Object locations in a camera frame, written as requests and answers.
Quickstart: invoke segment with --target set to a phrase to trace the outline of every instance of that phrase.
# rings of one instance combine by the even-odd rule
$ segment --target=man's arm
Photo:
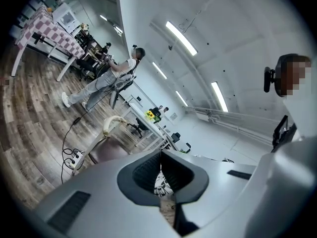
[[[113,61],[109,60],[108,64],[114,71],[123,71],[123,70],[126,70],[129,66],[129,63],[127,61],[125,61],[124,63],[120,65],[115,65]]]

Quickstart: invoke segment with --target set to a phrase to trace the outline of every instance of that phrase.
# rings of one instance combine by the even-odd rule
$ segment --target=wooden floor
[[[61,102],[63,91],[74,93],[87,82],[80,82],[69,71],[61,82],[56,78],[63,65],[33,50],[26,49],[15,77],[11,70],[18,49],[8,46],[0,60],[0,168],[7,186],[24,205],[34,208],[38,202],[61,184],[62,140],[72,122],[84,113],[80,103],[66,108]],[[90,114],[86,114],[68,134],[65,146],[85,150],[102,129],[105,118],[121,115],[128,109],[120,99],[114,110],[105,97]],[[135,123],[133,115],[128,121]],[[121,126],[116,137],[131,153],[140,152],[132,129]],[[81,172],[92,165],[89,158]],[[63,179],[70,178],[65,168]]]

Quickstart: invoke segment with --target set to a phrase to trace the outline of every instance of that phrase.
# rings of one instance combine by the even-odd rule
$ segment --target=brown chair seat
[[[95,163],[119,159],[129,155],[124,146],[113,137],[106,137],[89,153],[90,159]]]

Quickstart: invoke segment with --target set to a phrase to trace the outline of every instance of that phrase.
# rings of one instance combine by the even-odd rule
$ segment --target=tube light
[[[186,39],[186,37],[171,23],[167,22],[166,27],[172,31],[173,34],[176,35],[176,37],[185,45],[185,47],[188,49],[188,51],[194,56],[197,54],[197,50],[194,48],[194,46]]]
[[[213,83],[211,83],[211,85],[212,85],[215,93],[217,94],[217,97],[218,97],[218,100],[219,100],[219,102],[221,104],[222,110],[224,112],[228,112],[228,108],[227,108],[226,102],[224,101],[224,98],[223,98],[222,93],[221,93],[221,91],[219,89],[218,83],[217,82],[213,82]]]
[[[105,21],[108,21],[104,16],[100,15],[101,18],[103,18]]]
[[[184,101],[183,97],[179,94],[179,92],[176,91],[176,93],[177,93],[178,97],[182,100],[182,102],[185,104],[185,106],[188,107],[187,103]]]
[[[152,63],[154,65],[154,67],[160,72],[160,74],[162,74],[163,78],[167,79],[167,77],[165,76],[165,74],[163,73],[163,71],[161,71],[161,69],[155,64],[155,62]]]
[[[123,31],[119,27],[115,27],[120,33],[123,33]]]

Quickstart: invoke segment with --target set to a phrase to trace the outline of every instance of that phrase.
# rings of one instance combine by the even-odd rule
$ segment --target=black rubber padding
[[[175,193],[176,203],[197,201],[206,190],[209,177],[205,170],[167,151],[154,151],[125,166],[117,176],[121,192],[138,205],[160,206],[154,187],[160,172]]]
[[[76,217],[83,209],[90,194],[77,191],[75,192],[63,206],[49,219],[48,224],[65,234],[75,221]]]
[[[235,170],[230,170],[227,174],[232,175],[234,177],[242,178],[245,180],[249,180],[252,176],[252,174],[239,172],[239,171],[235,171]]]

